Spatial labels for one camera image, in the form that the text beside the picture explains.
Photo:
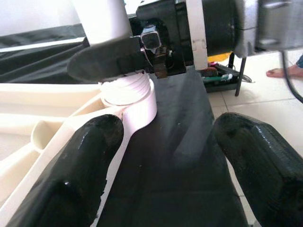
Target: black fabric sheet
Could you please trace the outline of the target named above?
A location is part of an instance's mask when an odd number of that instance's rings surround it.
[[[37,32],[27,37],[35,40]],[[0,82],[81,83],[68,76],[66,63],[82,48],[67,44],[0,53]],[[211,133],[213,115],[201,77],[189,70],[152,79],[157,116],[132,136],[98,226],[247,226]]]

